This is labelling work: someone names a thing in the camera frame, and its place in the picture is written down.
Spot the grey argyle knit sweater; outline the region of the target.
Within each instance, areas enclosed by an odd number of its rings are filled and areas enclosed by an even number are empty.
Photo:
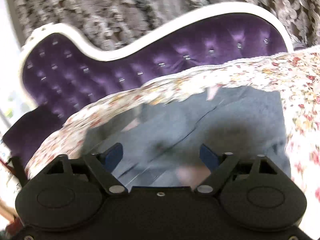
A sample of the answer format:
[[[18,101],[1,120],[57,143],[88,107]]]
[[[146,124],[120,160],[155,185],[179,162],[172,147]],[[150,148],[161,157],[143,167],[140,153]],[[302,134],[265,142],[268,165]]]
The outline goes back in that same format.
[[[240,158],[265,155],[291,173],[280,93],[249,86],[141,104],[90,128],[80,153],[103,153],[116,143],[123,146],[123,159],[113,175],[128,188],[194,186],[207,176],[201,145]]]

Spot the purple tufted headboard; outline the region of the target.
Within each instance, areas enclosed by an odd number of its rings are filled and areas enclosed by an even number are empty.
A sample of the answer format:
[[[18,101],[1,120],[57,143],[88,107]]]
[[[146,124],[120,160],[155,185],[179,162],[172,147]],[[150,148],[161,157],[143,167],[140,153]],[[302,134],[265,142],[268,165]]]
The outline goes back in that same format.
[[[112,51],[93,46],[70,24],[43,25],[27,39],[20,59],[21,85],[37,107],[2,140],[26,165],[72,114],[105,96],[196,66],[293,50],[280,20],[245,2],[201,7]]]

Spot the grey damask curtain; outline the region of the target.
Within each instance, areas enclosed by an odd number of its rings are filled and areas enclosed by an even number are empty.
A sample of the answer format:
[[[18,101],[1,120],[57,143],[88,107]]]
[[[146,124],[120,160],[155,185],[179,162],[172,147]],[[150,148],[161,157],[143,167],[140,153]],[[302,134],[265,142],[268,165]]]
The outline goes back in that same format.
[[[276,16],[295,48],[319,44],[319,0],[13,0],[25,37],[49,23],[68,23],[98,48],[114,50],[205,5],[247,2]]]

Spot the red vacuum stick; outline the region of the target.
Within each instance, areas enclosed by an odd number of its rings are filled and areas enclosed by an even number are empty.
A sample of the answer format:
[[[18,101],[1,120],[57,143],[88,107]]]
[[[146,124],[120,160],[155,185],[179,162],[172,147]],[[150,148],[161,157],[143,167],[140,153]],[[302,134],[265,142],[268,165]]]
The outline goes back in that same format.
[[[9,166],[7,163],[5,163],[2,159],[0,159],[0,163],[12,174],[15,174],[15,170],[13,167]]]

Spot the floral bedspread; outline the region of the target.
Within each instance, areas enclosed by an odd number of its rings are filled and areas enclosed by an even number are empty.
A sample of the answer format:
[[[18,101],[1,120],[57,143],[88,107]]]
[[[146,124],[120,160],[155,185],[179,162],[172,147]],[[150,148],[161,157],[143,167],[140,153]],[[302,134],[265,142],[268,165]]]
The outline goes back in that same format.
[[[139,88],[119,92],[92,103],[52,133],[26,166],[36,176],[59,153],[76,158],[88,129],[108,124],[124,111],[147,105],[185,102],[206,92],[217,97],[219,88],[248,86],[279,92],[286,128],[285,153],[291,178],[305,193],[308,205],[300,228],[319,237],[319,46],[292,53],[205,65],[155,78]]]

